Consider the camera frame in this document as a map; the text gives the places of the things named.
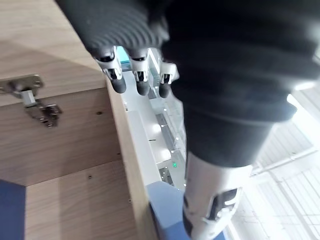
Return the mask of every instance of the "white wall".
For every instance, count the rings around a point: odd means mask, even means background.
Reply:
[[[126,92],[122,94],[122,99],[126,102],[128,111],[138,111],[141,121],[152,149],[155,163],[171,159],[171,153],[167,148],[165,139],[161,133],[155,113],[152,109],[148,96],[141,96],[137,92],[136,81],[131,71],[123,73],[126,83]]]
[[[128,111],[127,117],[144,185],[161,181],[155,156],[151,150],[139,112]]]

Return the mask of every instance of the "screw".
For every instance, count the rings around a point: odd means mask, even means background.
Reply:
[[[39,87],[41,87],[41,81],[39,81],[39,80],[36,80],[36,81],[34,81],[34,84],[33,84],[36,88],[39,88]]]

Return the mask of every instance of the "wooden panel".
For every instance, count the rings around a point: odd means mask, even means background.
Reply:
[[[29,186],[26,195],[25,240],[138,239],[122,161]]]
[[[140,240],[157,240],[158,237],[149,207],[149,199],[141,176],[125,106],[121,95],[113,90],[110,81],[107,81],[107,86],[121,147],[126,179],[132,198],[138,236]]]
[[[40,98],[105,86],[97,63],[53,0],[0,1],[0,79],[40,74]],[[0,106],[18,99],[0,95]]]
[[[0,107],[0,179],[29,186],[121,159],[106,88],[42,102],[63,110],[58,127],[31,119],[22,103]]]

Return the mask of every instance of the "wooden cabinet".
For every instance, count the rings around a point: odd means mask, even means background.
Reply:
[[[47,128],[0,94],[0,180],[27,187],[25,239],[157,239],[121,96],[53,0],[3,0],[0,81],[30,74],[63,114]]]

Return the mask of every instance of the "ceiling light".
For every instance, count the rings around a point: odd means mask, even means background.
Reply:
[[[152,126],[152,130],[155,132],[155,133],[160,133],[161,132],[161,127],[159,124],[154,124]]]
[[[168,149],[163,149],[161,155],[164,161],[171,159],[171,153]]]
[[[300,91],[300,90],[310,89],[310,88],[313,88],[315,85],[316,85],[315,82],[308,81],[308,82],[305,82],[305,83],[302,83],[302,84],[295,86],[294,90]]]

